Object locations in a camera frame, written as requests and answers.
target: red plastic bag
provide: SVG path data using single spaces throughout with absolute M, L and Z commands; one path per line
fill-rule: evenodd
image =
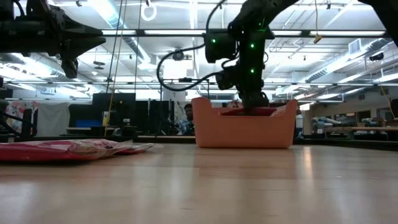
M 0 144 L 0 161 L 95 160 L 113 154 L 137 154 L 155 144 L 105 139 L 31 141 Z

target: man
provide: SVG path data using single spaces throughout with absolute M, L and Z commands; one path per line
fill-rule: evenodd
M 193 111 L 192 104 L 187 104 L 184 106 L 185 115 L 187 119 L 182 119 L 179 123 L 180 132 L 179 135 L 193 136 L 195 135 L 195 126 L 193 125 Z

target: ceiling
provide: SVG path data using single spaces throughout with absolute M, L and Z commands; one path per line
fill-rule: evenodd
M 238 14 L 242 2 L 244 1 L 227 1 L 222 9 L 215 12 L 210 22 L 210 28 L 225 29 L 228 23 Z M 357 0 L 331 0 L 331 7 L 327 9 L 327 2 L 326 0 L 317 0 L 317 19 L 314 0 L 297 1 L 295 5 L 281 12 L 269 27 L 279 30 L 315 30 L 316 26 L 319 30 L 385 29 L 370 6 L 361 4 Z M 21 0 L 21 3 L 23 6 L 25 5 L 25 1 Z M 82 0 L 80 1 L 82 7 L 78 7 L 75 0 L 53 0 L 49 1 L 49 3 L 61 7 L 73 20 L 102 30 L 112 29 L 109 20 L 107 21 L 107 17 L 109 18 L 112 13 L 118 15 L 119 12 L 121 12 L 121 22 L 124 21 L 123 26 L 126 29 L 204 29 L 207 17 L 217 1 L 152 0 L 152 2 L 149 1 L 150 7 L 146 6 L 145 1 L 133 0 Z M 91 49 L 78 58 L 80 64 L 76 84 L 79 84 L 78 82 L 90 81 L 104 82 L 110 74 L 113 80 L 116 76 L 117 82 L 145 82 L 136 85 L 116 85 L 115 89 L 117 90 L 130 90 L 134 88 L 146 90 L 146 92 L 142 91 L 142 96 L 138 98 L 146 98 L 145 93 L 147 95 L 158 95 L 160 86 L 157 83 L 154 68 L 160 58 L 175 49 L 192 47 L 193 45 L 203 43 L 201 37 L 173 37 L 168 35 L 165 37 L 133 38 L 142 51 L 150 57 L 152 66 L 142 65 L 142 62 L 136 57 L 133 49 L 120 37 L 107 37 L 105 44 L 96 49 Z M 334 59 L 345 54 L 348 51 L 348 44 L 354 40 L 356 40 L 354 37 L 324 37 L 317 44 L 314 44 L 314 38 L 292 37 L 267 40 L 266 52 L 269 59 L 266 63 L 266 69 L 263 71 L 263 79 L 267 83 L 304 82 L 305 78 L 311 75 L 311 71 L 316 70 L 316 68 L 325 67 L 334 61 Z M 377 39 L 363 40 L 366 43 L 372 41 L 377 41 Z M 338 83 L 340 80 L 359 72 L 369 70 L 382 63 L 391 62 L 396 59 L 396 53 L 398 53 L 394 44 L 383 45 L 383 48 L 377 49 L 377 52 L 384 52 L 384 60 L 370 62 L 367 57 L 358 57 L 342 66 L 335 66 L 332 72 L 312 82 Z M 105 63 L 103 66 L 104 69 L 95 69 L 96 65 L 93 64 L 94 61 Z M 194 63 L 197 65 L 197 74 L 193 72 Z M 207 63 L 204 49 L 195 52 L 195 61 L 183 60 L 181 62 L 173 62 L 172 65 L 175 68 L 183 67 L 183 75 L 193 78 L 195 75 L 202 77 L 211 72 L 221 70 L 221 62 L 215 64 Z M 389 65 L 389 68 L 394 69 L 394 65 L 395 63 Z M 376 80 L 380 75 L 380 71 L 376 70 L 373 71 L 371 78 L 368 74 L 365 74 L 355 80 L 350 80 L 349 83 L 372 82 L 371 80 Z M 32 76 L 32 81 L 37 81 L 37 77 Z M 325 91 L 343 91 L 340 87 L 336 90 L 336 87 L 319 87 L 315 85 L 288 87 L 283 85 L 267 85 L 264 87 L 264 90 L 267 90 L 267 95 L 273 99 L 294 97 L 302 93 L 317 92 L 317 95 L 322 95 Z M 67 88 L 81 92 L 81 89 Z M 105 89 L 103 85 L 96 85 L 95 88 L 96 91 L 104 91 Z M 206 92 L 205 89 L 206 85 L 203 85 L 201 91 L 204 93 Z M 216 91 L 216 85 L 212 85 L 211 89 L 214 90 L 214 93 L 222 94 L 222 92 Z

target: ceiling duct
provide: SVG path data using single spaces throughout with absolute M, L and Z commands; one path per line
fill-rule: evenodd
M 370 42 L 368 39 L 358 39 L 349 44 L 349 50 L 341 55 L 325 62 L 322 66 L 311 70 L 305 77 L 305 82 L 310 83 L 322 76 L 335 72 L 353 63 L 360 58 L 369 57 L 381 50 L 391 39 L 377 39 Z
M 119 18 L 116 5 L 113 0 L 88 0 L 89 4 L 113 29 L 128 29 L 123 20 Z M 141 62 L 150 62 L 150 57 L 132 37 L 122 37 L 122 40 L 132 49 Z

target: wall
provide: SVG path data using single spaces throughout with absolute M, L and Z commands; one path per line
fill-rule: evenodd
M 316 104 L 311 107 L 312 116 L 333 116 L 342 113 L 351 113 L 359 111 L 371 111 L 371 116 L 377 116 L 377 109 L 388 108 L 388 100 L 385 96 L 380 94 L 380 88 L 374 88 L 372 91 L 365 93 L 365 100 L 359 100 L 358 94 L 346 98 L 345 103 L 338 104 L 327 104 L 325 107 L 323 104 Z M 398 88 L 389 87 L 389 94 L 387 95 L 389 99 L 398 98 Z

